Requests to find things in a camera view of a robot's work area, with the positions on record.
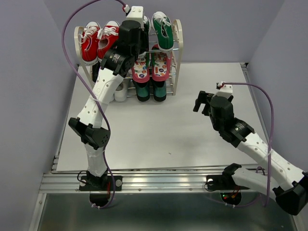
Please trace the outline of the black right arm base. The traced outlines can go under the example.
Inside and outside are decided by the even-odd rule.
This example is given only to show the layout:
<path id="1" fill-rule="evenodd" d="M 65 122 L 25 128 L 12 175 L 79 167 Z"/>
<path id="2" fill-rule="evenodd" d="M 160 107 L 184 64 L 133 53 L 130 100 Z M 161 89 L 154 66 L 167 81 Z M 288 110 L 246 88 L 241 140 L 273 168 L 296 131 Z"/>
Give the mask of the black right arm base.
<path id="1" fill-rule="evenodd" d="M 204 189 L 208 192 L 223 191 L 220 193 L 222 202 L 226 206 L 235 208 L 242 200 L 241 190 L 248 190 L 245 186 L 240 186 L 235 183 L 232 176 L 236 170 L 242 170 L 242 166 L 239 164 L 231 164 L 227 166 L 220 175 L 208 175 L 204 183 Z"/>

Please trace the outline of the green sneaker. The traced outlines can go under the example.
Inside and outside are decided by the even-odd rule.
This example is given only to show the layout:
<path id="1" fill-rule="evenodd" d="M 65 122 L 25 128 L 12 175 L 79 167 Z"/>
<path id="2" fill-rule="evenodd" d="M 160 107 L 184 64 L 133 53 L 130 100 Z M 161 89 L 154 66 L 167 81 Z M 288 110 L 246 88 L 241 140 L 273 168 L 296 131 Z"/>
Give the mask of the green sneaker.
<path id="1" fill-rule="evenodd" d="M 148 16 L 143 17 L 143 23 L 144 23 L 144 31 L 146 31 L 147 34 L 151 31 L 151 22 Z"/>
<path id="2" fill-rule="evenodd" d="M 152 28 L 157 35 L 159 49 L 163 52 L 171 51 L 174 39 L 170 18 L 163 12 L 155 12 L 152 16 Z"/>

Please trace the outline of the pink sandal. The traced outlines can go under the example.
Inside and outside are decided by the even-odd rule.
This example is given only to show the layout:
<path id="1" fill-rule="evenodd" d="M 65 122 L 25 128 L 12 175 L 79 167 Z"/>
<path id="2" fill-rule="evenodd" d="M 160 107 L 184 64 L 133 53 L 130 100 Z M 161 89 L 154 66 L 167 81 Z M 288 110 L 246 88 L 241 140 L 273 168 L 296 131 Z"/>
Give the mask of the pink sandal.
<path id="1" fill-rule="evenodd" d="M 150 80 L 149 59 L 145 56 L 138 58 L 131 69 L 132 79 L 137 83 L 146 83 Z"/>
<path id="2" fill-rule="evenodd" d="M 170 77 L 171 57 L 160 51 L 157 44 L 152 47 L 152 79 L 154 81 L 166 81 Z"/>

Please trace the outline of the green loafer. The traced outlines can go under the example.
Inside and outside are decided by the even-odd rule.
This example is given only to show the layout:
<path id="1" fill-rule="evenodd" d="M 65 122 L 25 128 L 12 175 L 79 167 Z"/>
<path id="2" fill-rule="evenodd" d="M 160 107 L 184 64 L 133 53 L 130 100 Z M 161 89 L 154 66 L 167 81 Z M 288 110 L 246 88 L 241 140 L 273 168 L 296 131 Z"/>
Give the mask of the green loafer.
<path id="1" fill-rule="evenodd" d="M 137 94 L 137 99 L 141 102 L 145 102 L 150 99 L 150 83 L 144 82 L 144 83 L 139 83 L 136 81 L 133 81 L 135 91 Z"/>
<path id="2" fill-rule="evenodd" d="M 162 102 L 167 98 L 167 87 L 165 81 L 152 81 L 153 96 L 157 102 Z"/>

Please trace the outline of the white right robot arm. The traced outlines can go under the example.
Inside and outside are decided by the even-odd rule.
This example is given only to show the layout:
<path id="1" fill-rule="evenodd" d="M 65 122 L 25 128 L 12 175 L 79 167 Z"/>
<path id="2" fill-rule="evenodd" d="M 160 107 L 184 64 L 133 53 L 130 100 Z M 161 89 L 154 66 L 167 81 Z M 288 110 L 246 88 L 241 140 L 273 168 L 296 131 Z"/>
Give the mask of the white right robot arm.
<path id="1" fill-rule="evenodd" d="M 298 215 L 308 203 L 308 174 L 294 166 L 268 145 L 245 121 L 234 116 L 231 94 L 211 94 L 200 91 L 195 100 L 194 112 L 203 104 L 202 114 L 209 117 L 220 137 L 245 153 L 266 170 L 270 177 L 247 170 L 240 164 L 230 164 L 220 175 L 210 175 L 205 189 L 251 189 L 269 194 L 278 206 L 290 215 Z"/>

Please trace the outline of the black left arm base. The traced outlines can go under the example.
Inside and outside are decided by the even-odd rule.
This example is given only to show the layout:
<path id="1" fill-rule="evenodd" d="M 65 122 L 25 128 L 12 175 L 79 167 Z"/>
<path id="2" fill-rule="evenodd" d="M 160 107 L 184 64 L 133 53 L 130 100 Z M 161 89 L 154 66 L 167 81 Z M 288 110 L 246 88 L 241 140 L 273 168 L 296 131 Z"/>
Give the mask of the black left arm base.
<path id="1" fill-rule="evenodd" d="M 88 171 L 86 175 L 77 175 L 79 191 L 89 192 L 91 207 L 103 209 L 110 205 L 114 192 L 122 190 L 122 176 L 110 176 L 105 172 L 101 177 L 92 176 Z"/>

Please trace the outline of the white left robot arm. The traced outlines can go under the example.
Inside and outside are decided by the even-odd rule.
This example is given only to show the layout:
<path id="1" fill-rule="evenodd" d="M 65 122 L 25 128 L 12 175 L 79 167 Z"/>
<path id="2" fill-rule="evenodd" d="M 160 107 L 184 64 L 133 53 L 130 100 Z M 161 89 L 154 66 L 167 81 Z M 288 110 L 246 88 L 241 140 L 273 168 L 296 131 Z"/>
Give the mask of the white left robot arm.
<path id="1" fill-rule="evenodd" d="M 82 54 L 92 51 L 100 68 L 86 104 L 68 124 L 81 138 L 87 153 L 88 169 L 82 183 L 101 190 L 107 185 L 104 151 L 111 134 L 110 128 L 102 127 L 107 121 L 104 113 L 138 55 L 146 51 L 147 34 L 143 21 L 125 20 L 121 24 L 109 21 L 103 28 L 88 23 L 79 38 Z"/>

